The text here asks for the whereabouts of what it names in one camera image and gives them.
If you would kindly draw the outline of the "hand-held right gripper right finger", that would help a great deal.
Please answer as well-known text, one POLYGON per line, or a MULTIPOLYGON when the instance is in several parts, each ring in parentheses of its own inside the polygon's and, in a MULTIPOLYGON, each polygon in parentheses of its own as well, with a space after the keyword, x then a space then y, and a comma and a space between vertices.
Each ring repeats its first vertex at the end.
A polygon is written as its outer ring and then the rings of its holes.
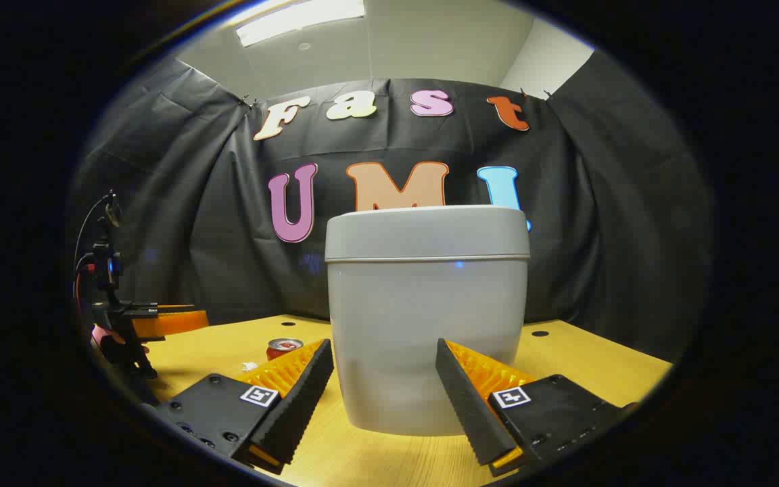
POLYGON ((494 477, 538 471, 630 415, 563 374, 536 379, 466 346, 439 339, 435 367, 480 465, 494 477))

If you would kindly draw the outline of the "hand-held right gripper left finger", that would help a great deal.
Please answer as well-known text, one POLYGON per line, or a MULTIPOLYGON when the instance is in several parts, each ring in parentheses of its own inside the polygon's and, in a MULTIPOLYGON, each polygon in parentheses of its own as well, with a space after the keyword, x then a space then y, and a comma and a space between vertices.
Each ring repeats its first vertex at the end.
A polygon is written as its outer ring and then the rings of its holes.
POLYGON ((317 340, 237 378, 208 374, 154 413, 221 457, 280 474, 293 462, 333 370, 330 340, 317 340))

